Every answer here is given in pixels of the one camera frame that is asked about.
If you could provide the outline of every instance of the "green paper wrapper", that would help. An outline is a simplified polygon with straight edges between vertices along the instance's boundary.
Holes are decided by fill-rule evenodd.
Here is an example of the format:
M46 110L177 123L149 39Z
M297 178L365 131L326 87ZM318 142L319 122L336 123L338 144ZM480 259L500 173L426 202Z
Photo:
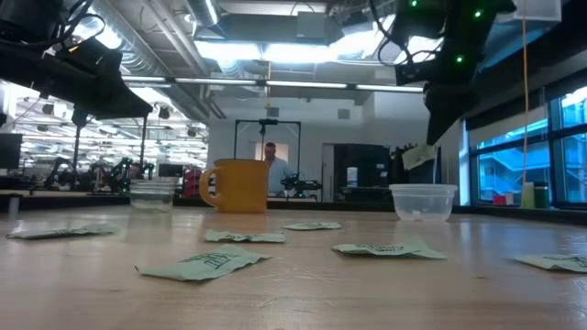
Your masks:
M264 242L264 243L283 243L285 236L283 234L262 234L262 235L243 235L230 232L217 232L208 229L205 232L206 242Z
M319 230L319 229L339 229L340 224L336 222L323 223L304 223L295 225L284 225L282 228L292 230Z
M515 257L515 260L543 270L569 270L587 273L587 256L521 256Z
M170 266L151 269L135 269L141 275L178 281L202 281L222 277L247 265L271 256L248 252L244 248L223 245L212 252L182 260Z
M447 256L430 249L422 240L414 239L408 243L396 243L389 246L372 246L366 244L341 244L332 247L336 251L349 254L373 255L380 257L414 257L425 259L446 259Z
M14 232L6 235L8 238L22 238L22 239L42 239L42 238L58 238L58 237L81 237L91 235L106 235L114 234L118 228L106 225L85 225L81 228L74 229L51 229L51 230L25 230Z

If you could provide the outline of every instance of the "yellow mug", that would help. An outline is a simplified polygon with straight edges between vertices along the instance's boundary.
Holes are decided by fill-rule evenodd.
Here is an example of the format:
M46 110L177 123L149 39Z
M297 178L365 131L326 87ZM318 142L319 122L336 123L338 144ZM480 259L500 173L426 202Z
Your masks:
M221 159L200 177L200 196L218 212L267 212L267 184L271 164L262 160ZM216 175L216 197L208 191L210 176Z

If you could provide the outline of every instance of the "blue window frame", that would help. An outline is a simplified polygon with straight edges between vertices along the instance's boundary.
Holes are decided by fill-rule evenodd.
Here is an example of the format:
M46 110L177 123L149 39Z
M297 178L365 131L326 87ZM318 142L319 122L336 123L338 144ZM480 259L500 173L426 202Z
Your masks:
M546 182L555 207L587 208L587 87L551 100L548 118L528 125L526 181ZM524 127L471 151L471 200L490 203L514 193L520 202Z

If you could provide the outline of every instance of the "wooden table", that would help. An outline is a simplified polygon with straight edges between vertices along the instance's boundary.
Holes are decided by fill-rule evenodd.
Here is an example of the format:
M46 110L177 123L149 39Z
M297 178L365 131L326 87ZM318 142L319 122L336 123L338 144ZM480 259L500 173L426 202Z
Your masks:
M107 222L113 236L45 241L0 238L0 328L11 329L487 329L587 328L587 277L511 260L587 253L587 229L472 215L402 222L395 214L270 211L170 216L128 207L28 212L15 228ZM279 232L301 221L330 231L287 231L286 244L240 244L273 255L204 283L140 277L218 247L206 229ZM389 244L421 236L447 261L345 257L339 243Z

